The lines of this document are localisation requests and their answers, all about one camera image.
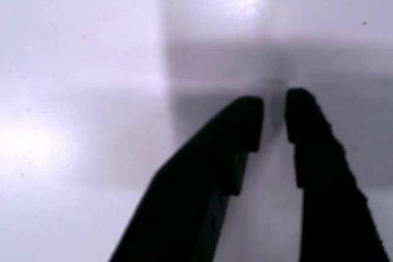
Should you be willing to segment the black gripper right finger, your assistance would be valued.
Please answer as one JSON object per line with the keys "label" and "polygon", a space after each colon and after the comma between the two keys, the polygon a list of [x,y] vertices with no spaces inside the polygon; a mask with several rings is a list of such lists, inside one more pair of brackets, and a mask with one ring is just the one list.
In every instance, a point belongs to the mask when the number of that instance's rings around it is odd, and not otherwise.
{"label": "black gripper right finger", "polygon": [[311,92],[286,93],[288,141],[303,192],[300,261],[389,261],[346,152]]}

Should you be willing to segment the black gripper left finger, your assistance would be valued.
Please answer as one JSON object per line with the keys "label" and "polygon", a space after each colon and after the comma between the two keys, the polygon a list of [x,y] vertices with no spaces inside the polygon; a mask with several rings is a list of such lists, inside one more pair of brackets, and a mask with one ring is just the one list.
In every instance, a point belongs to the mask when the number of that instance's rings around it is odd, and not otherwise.
{"label": "black gripper left finger", "polygon": [[263,99],[243,96],[194,134],[150,181],[111,260],[212,261],[263,116]]}

